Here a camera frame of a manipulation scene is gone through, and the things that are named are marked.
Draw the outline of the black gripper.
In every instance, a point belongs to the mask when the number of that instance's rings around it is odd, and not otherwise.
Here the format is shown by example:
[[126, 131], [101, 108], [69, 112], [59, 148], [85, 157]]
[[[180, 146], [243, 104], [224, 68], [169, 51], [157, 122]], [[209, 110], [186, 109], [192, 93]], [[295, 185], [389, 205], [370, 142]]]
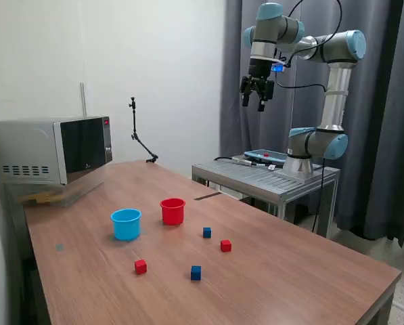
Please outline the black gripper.
[[248, 106], [252, 90], [258, 92], [258, 111], [265, 110], [265, 103], [273, 98], [274, 82], [269, 81], [272, 61], [251, 58], [248, 67], [248, 77], [242, 77], [240, 93], [242, 94], [242, 105]]

